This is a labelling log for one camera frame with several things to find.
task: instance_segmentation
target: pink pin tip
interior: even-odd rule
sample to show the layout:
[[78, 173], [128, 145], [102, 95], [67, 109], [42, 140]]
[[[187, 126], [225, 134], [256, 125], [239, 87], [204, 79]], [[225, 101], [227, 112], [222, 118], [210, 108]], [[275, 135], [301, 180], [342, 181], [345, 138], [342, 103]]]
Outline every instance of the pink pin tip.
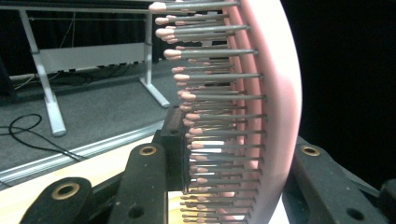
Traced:
[[200, 118], [200, 116], [197, 115], [197, 114], [189, 113], [189, 114], [186, 115], [186, 119], [190, 119], [190, 120], [197, 120], [199, 118]]
[[166, 58], [168, 61], [177, 61], [181, 59], [181, 56], [175, 56], [175, 57], [167, 57]]
[[194, 101], [197, 97], [194, 94], [183, 94], [180, 96], [181, 99], [186, 100], [186, 101]]
[[198, 169], [197, 169], [197, 172], [198, 172], [198, 173], [207, 173], [208, 170], [207, 170], [206, 168], [198, 168]]
[[199, 197], [197, 198], [197, 200], [198, 200], [198, 201], [206, 201], [207, 198], [206, 198], [206, 197], [199, 196]]
[[195, 135], [190, 134], [190, 133], [186, 133], [184, 136], [186, 136], [186, 138], [194, 138]]
[[200, 134], [200, 133], [203, 133], [203, 131], [200, 128], [190, 128], [189, 133], [190, 134]]
[[178, 50], [185, 50], [186, 48], [183, 47], [183, 46], [176, 46], [176, 49], [178, 49]]
[[205, 183], [207, 183], [207, 179], [205, 179], [205, 178], [198, 178], [198, 179], [197, 179], [197, 183], [199, 183], [199, 184], [205, 184]]
[[183, 82], [183, 85], [182, 85], [182, 86], [185, 86], [185, 85], [186, 85], [185, 81], [188, 81], [189, 79], [190, 79], [190, 76], [189, 76], [189, 75], [183, 75], [183, 74], [176, 74], [176, 75], [174, 75], [174, 80], [175, 80], [175, 81]]
[[198, 208], [198, 209], [206, 209], [206, 206], [204, 206], [203, 204], [198, 204], [198, 205], [197, 205], [197, 208]]
[[175, 67], [175, 68], [172, 68], [172, 72], [174, 73], [174, 74], [177, 74], [177, 73], [181, 73], [181, 72], [183, 72], [184, 71], [184, 67]]
[[184, 21], [176, 21], [175, 24], [176, 25], [185, 25], [186, 22], [184, 22]]
[[187, 83], [185, 83], [185, 82], [177, 82], [176, 85], [178, 87], [185, 87], [185, 86], [187, 86]]
[[183, 112], [189, 112], [189, 111], [191, 111], [191, 106], [181, 105], [179, 108], [180, 108], [180, 110], [183, 111]]
[[166, 49], [163, 55], [167, 58], [177, 57], [181, 55], [181, 51], [176, 49]]
[[167, 36], [167, 35], [172, 35], [175, 31], [172, 29], [158, 29], [157, 31], [155, 31], [155, 35], [158, 37], [161, 36]]
[[195, 160], [196, 161], [207, 161], [207, 157], [206, 156], [195, 156]]
[[177, 95], [182, 95], [182, 94], [190, 94], [190, 92], [185, 90], [181, 90], [177, 92]]
[[201, 148], [203, 148], [204, 146], [202, 145], [202, 144], [191, 144], [191, 148], [192, 149], [201, 149]]
[[175, 38], [174, 35], [164, 35], [164, 36], [161, 36], [161, 40], [162, 40], [162, 41], [169, 41], [169, 40], [173, 40], [174, 38]]
[[152, 13], [160, 13], [166, 10], [166, 4], [161, 2], [155, 2], [148, 7], [148, 10]]
[[185, 119], [185, 120], [183, 120], [183, 124], [185, 126], [189, 126], [190, 127], [190, 126], [193, 126], [195, 123], [190, 121], [190, 120]]
[[170, 39], [168, 41], [166, 41], [168, 44], [176, 44], [178, 42], [177, 39]]
[[160, 18], [155, 19], [155, 24], [157, 24], [157, 25], [164, 25], [168, 22], [169, 22], [169, 20], [167, 18], [160, 17]]

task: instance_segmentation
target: desk support bar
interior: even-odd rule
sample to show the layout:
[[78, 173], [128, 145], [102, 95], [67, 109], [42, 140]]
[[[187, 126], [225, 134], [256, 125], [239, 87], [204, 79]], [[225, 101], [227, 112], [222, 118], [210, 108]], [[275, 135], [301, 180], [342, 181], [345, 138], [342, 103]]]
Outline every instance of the desk support bar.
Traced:
[[162, 107], [169, 107], [170, 103], [163, 97], [163, 95], [151, 84], [151, 66], [152, 66], [152, 14], [146, 14], [146, 42], [145, 42], [145, 63], [146, 76], [140, 78], [140, 82], [151, 95], [158, 101]]
[[23, 29], [29, 41], [30, 50], [35, 61], [35, 69], [37, 70], [38, 77], [40, 78], [41, 85], [44, 90], [44, 98], [47, 106], [47, 113], [49, 114], [49, 123], [54, 136], [62, 136], [66, 134], [64, 127], [64, 120], [62, 118], [61, 110], [59, 109], [58, 102], [56, 101], [55, 94], [50, 88], [50, 82], [47, 77], [46, 69], [41, 59], [40, 51], [35, 42], [32, 27], [30, 26], [26, 10], [19, 10]]

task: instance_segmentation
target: screw hole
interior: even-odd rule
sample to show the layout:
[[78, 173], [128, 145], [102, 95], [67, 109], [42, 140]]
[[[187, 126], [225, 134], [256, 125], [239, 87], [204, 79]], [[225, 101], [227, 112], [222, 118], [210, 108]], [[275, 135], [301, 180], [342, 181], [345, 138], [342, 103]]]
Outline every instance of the screw hole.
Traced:
[[67, 183], [62, 184], [52, 192], [52, 198], [55, 200], [64, 200], [75, 195], [79, 190], [79, 184]]
[[301, 151], [303, 153], [305, 153], [306, 155], [308, 155], [308, 156], [318, 156], [318, 155], [320, 155], [320, 152], [317, 149], [312, 148], [312, 147], [302, 147]]
[[363, 221], [364, 220], [364, 215], [357, 209], [354, 208], [348, 208], [346, 210], [346, 213], [350, 216], [353, 217], [354, 219], [358, 221]]
[[134, 205], [131, 210], [129, 210], [128, 216], [130, 218], [139, 218], [145, 215], [145, 209], [142, 206]]
[[139, 150], [140, 155], [142, 156], [150, 156], [157, 151], [156, 147], [143, 147]]

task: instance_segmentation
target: black backdrop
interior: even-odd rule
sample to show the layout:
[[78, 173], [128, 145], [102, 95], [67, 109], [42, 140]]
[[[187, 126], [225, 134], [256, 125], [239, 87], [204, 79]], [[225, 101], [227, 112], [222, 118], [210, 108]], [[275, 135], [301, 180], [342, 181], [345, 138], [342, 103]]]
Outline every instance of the black backdrop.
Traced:
[[[281, 2], [302, 71], [300, 135], [327, 149], [352, 173], [379, 188], [386, 179], [396, 177], [396, 2]], [[71, 13], [30, 15], [72, 17]], [[0, 14], [0, 53], [12, 75], [35, 71], [18, 17], [12, 11]], [[139, 19], [78, 13], [81, 17]], [[38, 46], [59, 47], [69, 22], [33, 21]], [[143, 31], [142, 21], [78, 21], [75, 46], [142, 41]], [[167, 46], [158, 38], [153, 42], [154, 61], [158, 61]], [[69, 34], [64, 47], [70, 44]]]

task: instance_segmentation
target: wooden table surface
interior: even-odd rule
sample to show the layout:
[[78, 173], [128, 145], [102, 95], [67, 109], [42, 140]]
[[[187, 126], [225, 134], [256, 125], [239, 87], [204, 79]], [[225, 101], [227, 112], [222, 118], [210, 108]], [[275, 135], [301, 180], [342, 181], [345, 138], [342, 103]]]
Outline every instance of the wooden table surface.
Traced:
[[[148, 137], [124, 147], [119, 147], [94, 158], [70, 165], [61, 170], [42, 175], [36, 179], [0, 191], [0, 223], [15, 224], [21, 221], [23, 214], [41, 191], [49, 184], [69, 176], [80, 176], [91, 181], [93, 186], [117, 175], [125, 169], [131, 150], [144, 143], [150, 143]], [[183, 223], [179, 211], [181, 192], [169, 192], [169, 223]]]

